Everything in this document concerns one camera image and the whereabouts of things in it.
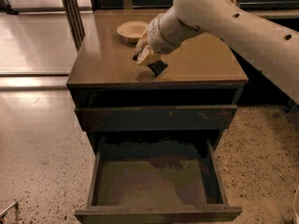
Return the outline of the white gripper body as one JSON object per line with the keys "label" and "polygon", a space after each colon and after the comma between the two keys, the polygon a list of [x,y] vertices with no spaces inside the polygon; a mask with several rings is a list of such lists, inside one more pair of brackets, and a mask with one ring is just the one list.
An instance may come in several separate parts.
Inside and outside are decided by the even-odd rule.
{"label": "white gripper body", "polygon": [[158,15],[149,23],[148,45],[156,53],[168,54],[176,48],[173,35],[172,21],[165,15]]}

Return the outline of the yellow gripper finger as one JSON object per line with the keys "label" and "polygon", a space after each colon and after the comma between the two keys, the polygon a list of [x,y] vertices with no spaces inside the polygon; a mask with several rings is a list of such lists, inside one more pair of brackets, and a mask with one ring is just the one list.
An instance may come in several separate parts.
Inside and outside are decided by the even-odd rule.
{"label": "yellow gripper finger", "polygon": [[138,65],[149,65],[161,59],[161,55],[152,50],[149,46],[145,46],[137,53],[136,63]]}
{"label": "yellow gripper finger", "polygon": [[141,35],[141,37],[139,38],[139,40],[135,46],[135,50],[140,51],[147,45],[148,45],[148,30],[145,30],[143,32],[143,34]]}

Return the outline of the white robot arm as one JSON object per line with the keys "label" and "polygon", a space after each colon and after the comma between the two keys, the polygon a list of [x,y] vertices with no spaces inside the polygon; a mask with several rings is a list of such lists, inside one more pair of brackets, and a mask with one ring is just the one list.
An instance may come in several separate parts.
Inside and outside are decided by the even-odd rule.
{"label": "white robot arm", "polygon": [[155,63],[203,32],[222,39],[299,104],[299,33],[240,9],[235,0],[173,0],[139,39],[136,63]]}

